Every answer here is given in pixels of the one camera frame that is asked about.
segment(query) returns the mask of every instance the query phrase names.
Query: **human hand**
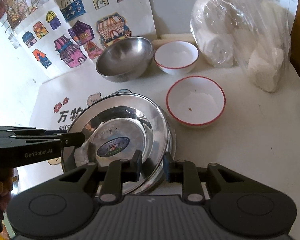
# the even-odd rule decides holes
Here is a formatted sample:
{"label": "human hand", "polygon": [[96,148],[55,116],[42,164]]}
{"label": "human hand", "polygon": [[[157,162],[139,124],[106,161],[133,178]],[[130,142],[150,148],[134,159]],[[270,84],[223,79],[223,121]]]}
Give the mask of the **human hand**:
{"label": "human hand", "polygon": [[0,168],[0,209],[5,211],[11,199],[13,169]]}

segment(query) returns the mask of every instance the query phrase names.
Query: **blue house drawing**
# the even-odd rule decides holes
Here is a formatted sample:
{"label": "blue house drawing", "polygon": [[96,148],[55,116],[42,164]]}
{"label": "blue house drawing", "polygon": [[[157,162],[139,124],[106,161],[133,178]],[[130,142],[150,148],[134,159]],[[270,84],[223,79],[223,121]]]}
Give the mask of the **blue house drawing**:
{"label": "blue house drawing", "polygon": [[26,32],[22,36],[23,42],[30,48],[33,44],[37,42],[37,40],[34,38],[33,34],[31,32]]}
{"label": "blue house drawing", "polygon": [[60,10],[66,22],[86,13],[82,0],[63,0],[61,1]]}
{"label": "blue house drawing", "polygon": [[45,68],[49,67],[52,64],[51,61],[46,57],[46,54],[44,54],[40,50],[35,49],[32,53],[35,56],[36,60],[39,61]]}

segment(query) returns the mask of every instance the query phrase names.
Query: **cartoon bear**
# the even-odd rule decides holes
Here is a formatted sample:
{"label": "cartoon bear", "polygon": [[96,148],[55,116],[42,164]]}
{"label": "cartoon bear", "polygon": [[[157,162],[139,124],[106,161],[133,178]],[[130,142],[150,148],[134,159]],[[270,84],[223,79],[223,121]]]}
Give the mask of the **cartoon bear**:
{"label": "cartoon bear", "polygon": [[88,97],[87,106],[91,106],[93,103],[101,99],[101,93],[96,93]]}

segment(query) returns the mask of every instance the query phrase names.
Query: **metal bolt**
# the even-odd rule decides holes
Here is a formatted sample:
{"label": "metal bolt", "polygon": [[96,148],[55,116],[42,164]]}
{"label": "metal bolt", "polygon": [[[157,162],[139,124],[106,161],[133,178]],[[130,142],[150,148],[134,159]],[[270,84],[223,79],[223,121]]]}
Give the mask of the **metal bolt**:
{"label": "metal bolt", "polygon": [[191,202],[199,202],[199,201],[203,200],[203,196],[200,194],[190,194],[188,196],[188,200]]}
{"label": "metal bolt", "polygon": [[103,202],[112,202],[116,200],[116,197],[113,194],[103,194],[101,195],[100,200]]}

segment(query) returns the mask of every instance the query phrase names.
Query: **ceramic bowl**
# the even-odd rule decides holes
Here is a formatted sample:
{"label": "ceramic bowl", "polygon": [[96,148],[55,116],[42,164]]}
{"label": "ceramic bowl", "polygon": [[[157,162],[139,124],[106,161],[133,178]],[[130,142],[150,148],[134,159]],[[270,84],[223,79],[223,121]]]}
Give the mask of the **ceramic bowl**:
{"label": "ceramic bowl", "polygon": [[190,76],[172,85],[167,93],[166,104],[169,113],[181,124],[205,127],[221,116],[226,97],[213,80]]}
{"label": "ceramic bowl", "polygon": [[199,58],[196,46],[186,41],[171,41],[160,46],[154,61],[165,73],[180,75],[194,69]]}

